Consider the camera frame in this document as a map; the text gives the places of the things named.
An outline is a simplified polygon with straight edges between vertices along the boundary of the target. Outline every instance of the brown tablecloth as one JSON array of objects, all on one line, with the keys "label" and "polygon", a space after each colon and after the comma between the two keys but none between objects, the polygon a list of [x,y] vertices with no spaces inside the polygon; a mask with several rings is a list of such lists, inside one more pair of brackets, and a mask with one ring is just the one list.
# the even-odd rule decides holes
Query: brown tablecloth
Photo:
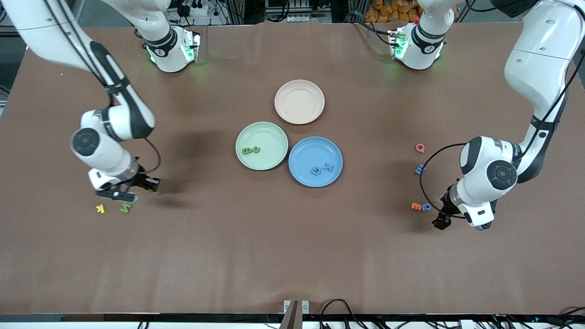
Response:
[{"label": "brown tablecloth", "polygon": [[[413,171],[435,150],[477,135],[524,137],[532,107],[504,80],[521,28],[456,24],[442,57],[413,71],[360,26],[212,27],[205,63],[175,74],[148,61],[131,29],[91,30],[157,119],[161,190],[135,189],[141,201],[129,214],[95,196],[89,168],[69,149],[81,114],[106,104],[102,88],[28,52],[0,121],[0,311],[269,313],[308,299],[317,312],[336,297],[360,313],[584,304],[578,82],[542,173],[500,200],[490,230],[457,220],[439,231],[436,212],[410,209],[424,201]],[[293,79],[323,90],[316,122],[295,126],[276,114],[274,95]],[[280,125],[291,147],[307,136],[337,143],[340,178],[311,189],[286,162],[245,168],[234,142],[256,121]],[[142,140],[123,146],[145,167],[156,162]],[[461,176],[458,155],[450,149],[429,164],[433,200]]]}]

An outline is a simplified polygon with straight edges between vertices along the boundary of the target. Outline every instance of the green indicator light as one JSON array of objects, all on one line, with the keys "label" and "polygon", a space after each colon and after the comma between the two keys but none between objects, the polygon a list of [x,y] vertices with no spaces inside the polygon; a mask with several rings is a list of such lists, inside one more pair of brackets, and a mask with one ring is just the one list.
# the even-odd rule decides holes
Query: green indicator light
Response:
[{"label": "green indicator light", "polygon": [[152,52],[150,51],[150,48],[148,46],[146,46],[146,50],[148,50],[148,54],[150,54],[150,60],[152,62],[154,62],[154,57],[153,57]]}]

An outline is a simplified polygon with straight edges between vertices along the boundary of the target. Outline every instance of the green plate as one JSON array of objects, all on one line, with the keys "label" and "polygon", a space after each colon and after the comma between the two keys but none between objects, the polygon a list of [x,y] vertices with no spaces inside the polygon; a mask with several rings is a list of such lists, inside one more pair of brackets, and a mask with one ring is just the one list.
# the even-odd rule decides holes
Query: green plate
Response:
[{"label": "green plate", "polygon": [[278,166],[288,152],[288,138],[271,122],[255,122],[242,130],[236,140],[236,154],[244,166],[268,170]]}]

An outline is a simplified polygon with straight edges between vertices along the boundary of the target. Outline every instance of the robotic arm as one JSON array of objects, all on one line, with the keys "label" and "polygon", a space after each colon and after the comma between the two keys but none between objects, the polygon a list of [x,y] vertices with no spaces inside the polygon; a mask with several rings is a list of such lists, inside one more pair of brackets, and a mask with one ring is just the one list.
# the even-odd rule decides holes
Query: robotic arm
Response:
[{"label": "robotic arm", "polygon": [[102,0],[121,13],[140,33],[150,59],[165,72],[182,70],[197,61],[199,34],[170,26],[163,11],[171,0]]},{"label": "robotic arm", "polygon": [[[457,0],[419,0],[425,8],[420,22],[392,33],[393,56],[422,70],[439,57],[445,33],[453,23],[451,6]],[[585,35],[582,0],[491,0],[510,17],[522,15],[524,28],[505,66],[506,81],[534,108],[524,141],[478,136],[461,151],[463,178],[441,198],[443,207],[433,221],[445,229],[450,217],[463,214],[472,227],[487,229],[497,200],[516,184],[540,172],[546,149],[566,103],[567,68]]]},{"label": "robotic arm", "polygon": [[[83,32],[65,0],[3,0],[2,4],[33,52],[48,61],[91,72],[110,97],[105,108],[82,115],[80,128],[70,142],[73,153],[92,167],[88,175],[96,193],[132,203],[137,201],[137,195],[128,192],[131,186],[156,191],[160,181],[149,177],[137,158],[119,144],[124,140],[147,138],[154,129],[154,116],[106,48]],[[177,60],[177,55],[173,55],[185,48],[177,43],[175,30],[165,23],[160,10],[155,12],[158,4],[156,0],[122,0],[119,8],[126,15],[136,14],[135,25],[140,26],[143,37],[150,39],[165,34],[174,38],[158,43],[147,41],[164,49],[164,54],[154,51],[160,55],[156,63],[172,71],[184,67],[188,61],[185,57]]]}]

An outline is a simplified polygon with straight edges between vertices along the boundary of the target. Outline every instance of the cable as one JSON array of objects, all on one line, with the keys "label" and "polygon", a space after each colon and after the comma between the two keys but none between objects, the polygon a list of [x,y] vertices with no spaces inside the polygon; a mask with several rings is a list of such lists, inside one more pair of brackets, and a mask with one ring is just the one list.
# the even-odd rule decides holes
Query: cable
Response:
[{"label": "cable", "polygon": [[493,8],[487,8],[487,9],[475,9],[472,7],[472,5],[469,3],[469,0],[465,0],[465,4],[467,5],[467,7],[469,8],[469,10],[471,10],[472,12],[491,12],[494,10],[497,10],[498,8],[493,7]]},{"label": "cable", "polygon": [[150,327],[150,321],[146,320],[146,326],[144,328],[142,328],[142,324],[144,323],[144,320],[141,320],[140,323],[138,324],[138,328],[136,329],[148,329],[148,327]]},{"label": "cable", "polygon": [[[430,157],[430,158],[429,158],[429,159],[428,159],[428,160],[425,162],[425,164],[423,164],[422,166],[423,166],[424,168],[426,168],[426,164],[427,164],[427,163],[429,163],[429,162],[430,162],[430,161],[431,161],[431,160],[432,160],[432,159],[433,159],[433,158],[434,158],[434,157],[435,157],[437,154],[441,153],[443,150],[445,150],[445,149],[448,149],[448,148],[454,148],[455,146],[463,146],[463,145],[465,145],[465,144],[467,144],[467,143],[457,143],[457,144],[451,144],[451,145],[447,145],[447,146],[445,146],[445,147],[444,147],[444,148],[442,148],[442,149],[439,149],[437,152],[435,152],[433,155],[431,155],[431,157]],[[422,173],[423,173],[423,172],[421,172],[421,174],[418,176],[418,182],[419,182],[419,183],[420,183],[420,185],[421,185],[421,191],[422,191],[422,195],[423,195],[423,196],[425,196],[425,199],[426,199],[426,201],[427,201],[427,202],[428,202],[428,203],[429,203],[429,204],[430,204],[430,205],[431,205],[431,206],[432,206],[434,209],[436,209],[437,211],[439,211],[439,213],[441,213],[441,214],[443,214],[443,215],[445,215],[445,216],[449,216],[449,217],[453,217],[453,218],[460,218],[460,219],[463,219],[463,220],[464,220],[464,219],[465,219],[465,217],[462,217],[462,216],[456,216],[456,215],[453,215],[453,214],[447,214],[447,213],[443,212],[441,209],[437,208],[437,206],[435,206],[435,205],[434,205],[434,203],[433,203],[433,202],[431,202],[431,199],[429,199],[429,197],[426,195],[425,188],[422,186]]]},{"label": "cable", "polygon": [[[583,13],[583,11],[581,10],[581,8],[577,7],[576,5],[574,6],[574,8],[575,8],[575,10],[577,10],[579,12],[579,14],[581,14],[581,16],[583,17],[583,19],[585,20],[585,13]],[[548,112],[545,114],[545,116],[541,119],[541,121],[544,121],[544,120],[546,120],[548,118],[548,116],[555,109],[555,106],[559,103],[560,99],[563,97],[563,95],[565,95],[565,93],[567,92],[567,89],[569,88],[569,86],[573,82],[573,79],[575,79],[575,76],[577,76],[577,73],[579,72],[579,68],[581,67],[581,64],[583,64],[583,59],[585,59],[585,52],[583,52],[583,54],[581,55],[581,59],[579,60],[579,63],[575,67],[575,71],[573,72],[573,74],[569,78],[569,82],[567,82],[567,84],[563,88],[563,91],[560,92],[559,96],[556,98],[556,101],[552,104],[552,106],[550,107],[550,109],[548,110]],[[538,129],[534,130],[534,134],[532,135],[532,138],[530,139],[530,142],[528,142],[528,145],[526,146],[526,149],[524,149],[524,152],[522,152],[520,154],[520,158],[522,158],[522,157],[524,157],[526,155],[526,153],[530,149],[530,146],[532,146],[532,142],[534,142],[534,140],[536,139],[536,136],[537,135],[538,135]]]},{"label": "cable", "polygon": [[7,15],[8,13],[6,12],[6,9],[4,9],[2,4],[0,4],[0,23],[2,23],[2,21],[6,18]]},{"label": "cable", "polygon": [[504,326],[503,326],[503,325],[500,323],[500,321],[498,321],[498,319],[496,319],[496,318],[495,318],[495,315],[493,315],[493,314],[492,314],[492,315],[491,315],[491,318],[492,318],[492,319],[494,319],[495,326],[496,326],[498,329],[505,329],[505,328],[504,328]]},{"label": "cable", "polygon": [[[352,16],[357,17],[357,20],[351,19]],[[343,19],[342,23],[349,23],[350,21],[363,23],[364,22],[364,15],[362,13],[360,13],[359,11],[350,11],[347,13],[347,15]]]},{"label": "cable", "polygon": [[356,21],[356,20],[353,20],[353,21],[351,21],[350,23],[352,23],[352,24],[354,24],[354,23],[355,23],[355,24],[362,25],[362,26],[363,26],[363,27],[365,27],[366,29],[368,29],[368,30],[370,30],[370,31],[374,32],[374,34],[376,34],[376,36],[378,37],[378,39],[380,39],[380,41],[382,41],[383,43],[385,43],[385,44],[387,44],[387,45],[389,45],[389,46],[395,46],[395,47],[399,46],[399,44],[398,44],[398,43],[391,43],[391,42],[388,42],[388,41],[384,40],[384,39],[383,39],[383,38],[382,38],[380,35],[390,35],[390,33],[388,33],[388,32],[383,32],[383,31],[380,31],[380,30],[377,30],[377,29],[374,27],[374,25],[373,25],[372,23],[370,23],[370,24],[371,24],[371,26],[367,26],[366,24],[364,24],[364,23],[362,23],[362,22],[358,22],[358,21]]},{"label": "cable", "polygon": [[215,12],[217,12],[218,8],[221,10],[221,14],[223,15],[223,17],[226,19],[226,22],[223,22],[223,19],[221,18],[221,16],[219,16],[219,20],[221,21],[221,24],[223,25],[229,25],[228,24],[228,17],[225,15],[225,13],[223,12],[223,7],[218,5],[218,0],[215,0]]},{"label": "cable", "polygon": [[145,172],[141,172],[141,174],[150,174],[151,172],[153,172],[153,171],[157,170],[157,169],[160,167],[160,163],[161,163],[162,161],[161,161],[160,152],[159,152],[159,150],[156,148],[156,146],[155,146],[154,144],[152,144],[152,142],[151,142],[151,141],[150,141],[148,138],[146,138],[146,137],[145,137],[145,138],[144,138],[144,140],[145,140],[145,141],[146,141],[148,144],[150,144],[150,147],[151,147],[151,148],[154,150],[154,152],[156,153],[156,159],[157,159],[157,160],[156,160],[156,166],[155,166],[154,168],[150,169],[150,170],[147,170],[147,171],[145,171]]},{"label": "cable", "polygon": [[388,41],[382,39],[382,37],[380,36],[380,33],[379,33],[380,31],[378,31],[378,30],[376,30],[376,28],[374,28],[374,23],[370,23],[370,25],[371,25],[371,28],[374,29],[374,34],[378,37],[378,39],[380,39],[380,41],[382,41],[383,43],[385,43],[389,46],[395,46],[395,47],[399,46],[398,43],[392,43],[392,42],[388,42]]},{"label": "cable", "polygon": [[355,316],[355,315],[353,315],[352,309],[350,309],[350,308],[349,308],[349,305],[347,304],[347,302],[346,302],[344,299],[341,299],[341,298],[332,299],[332,300],[328,301],[328,302],[327,302],[327,304],[325,304],[325,306],[323,306],[323,309],[321,310],[321,317],[319,318],[319,329],[323,329],[323,328],[325,328],[325,327],[323,326],[323,313],[325,312],[325,310],[327,309],[327,307],[328,307],[329,305],[333,304],[333,303],[334,303],[334,302],[336,302],[336,301],[341,301],[341,302],[342,302],[342,303],[345,305],[345,308],[347,309],[347,312],[348,312],[348,313],[349,313],[349,315],[350,315],[350,316],[353,318],[353,321],[354,321],[355,323],[357,323],[357,325],[359,325],[359,326],[360,326],[361,328],[363,328],[363,329],[368,329],[368,327],[367,327],[367,326],[366,326],[366,325],[365,325],[363,322],[361,322],[361,321],[358,321],[358,320],[356,319],[356,316]]},{"label": "cable", "polygon": [[349,23],[362,25],[364,28],[366,28],[366,29],[368,29],[376,34],[379,34],[379,35],[391,35],[390,32],[384,32],[384,31],[377,30],[374,26],[364,24],[364,23],[359,22],[357,20],[351,20]]},{"label": "cable", "polygon": [[[471,6],[475,5],[475,1],[476,1],[476,0],[473,0],[473,2],[472,2],[472,4],[471,4]],[[459,23],[462,23],[462,22],[463,22],[463,19],[465,18],[465,16],[467,16],[467,13],[469,13],[469,12],[470,12],[470,10],[469,10],[469,7],[467,7],[467,10],[465,11],[465,13],[463,13],[463,16],[461,16],[461,17],[459,18],[458,22],[459,22]]]},{"label": "cable", "polygon": [[[64,9],[63,9],[63,6],[62,6],[61,2],[60,1],[57,1],[57,3],[61,6],[61,10],[63,10],[63,15],[65,15]],[[59,22],[57,20],[57,15],[55,15],[55,12],[53,12],[53,8],[51,8],[51,6],[49,5],[49,1],[48,0],[44,0],[44,4],[47,6],[47,9],[51,13],[51,17],[53,18],[53,20],[55,21],[55,23],[57,23],[57,26],[61,30],[61,33],[63,33],[63,35],[66,37],[66,39],[69,42],[69,45],[71,46],[71,48],[73,48],[73,50],[77,53],[77,56],[79,56],[79,58],[81,59],[81,61],[83,61],[83,63],[85,64],[85,66],[87,66],[87,68],[89,69],[89,71],[91,72],[91,74],[93,74],[94,77],[96,79],[98,79],[98,81],[105,87],[106,86],[106,83],[105,83],[103,77],[101,77],[101,75],[99,74],[99,72],[94,71],[94,69],[96,69],[95,66],[92,68],[89,65],[89,63],[85,60],[85,58],[81,55],[81,53],[77,49],[77,47],[75,47],[75,45],[73,44],[73,41],[71,41],[71,39],[69,38],[69,36],[66,34],[65,29],[63,29],[63,26],[61,25],[61,22]],[[89,52],[87,51],[87,49],[85,47],[83,47],[83,42],[81,41],[81,38],[79,37],[79,34],[77,34],[77,31],[75,31],[75,27],[73,26],[73,24],[71,22],[70,22],[70,25],[72,27],[72,30],[77,35],[78,42],[81,44],[81,47],[85,50],[85,53],[86,53],[87,57],[91,60],[91,56],[90,56]]]},{"label": "cable", "polygon": [[269,20],[270,22],[274,22],[274,23],[282,22],[288,16],[288,12],[290,10],[290,5],[291,4],[288,0],[283,0],[283,12],[280,13],[280,16],[277,19],[271,19],[271,18],[268,18],[268,16],[266,16],[266,20]]},{"label": "cable", "polygon": [[223,3],[223,2],[221,2],[221,1],[220,1],[220,2],[219,2],[219,4],[220,4],[220,5],[223,5],[223,7],[225,7],[225,9],[227,9],[227,10],[228,10],[228,12],[230,12],[230,13],[234,13],[236,16],[240,17],[240,18],[242,19],[242,21],[246,20],[246,19],[244,18],[244,16],[242,16],[242,15],[238,14],[237,12],[235,12],[235,11],[233,11],[233,10],[229,9],[229,8],[228,8],[228,6],[227,6],[225,3]]},{"label": "cable", "polygon": [[523,325],[524,327],[528,328],[528,329],[534,329],[534,328],[532,328],[531,326],[527,325],[525,322],[520,322],[520,321],[519,321],[519,323],[520,323],[521,325]]},{"label": "cable", "polygon": [[583,310],[585,310],[585,306],[583,306],[583,307],[576,307],[574,310],[571,310],[571,311],[568,311],[568,312],[565,312],[565,313],[559,314],[559,315],[561,315],[561,316],[568,316],[568,315],[571,315],[571,314],[574,314],[576,312],[583,311]]},{"label": "cable", "polygon": [[400,329],[400,328],[404,327],[407,323],[412,322],[412,321],[414,321],[414,319],[403,322],[403,323],[399,324],[398,327],[396,327],[394,329]]}]

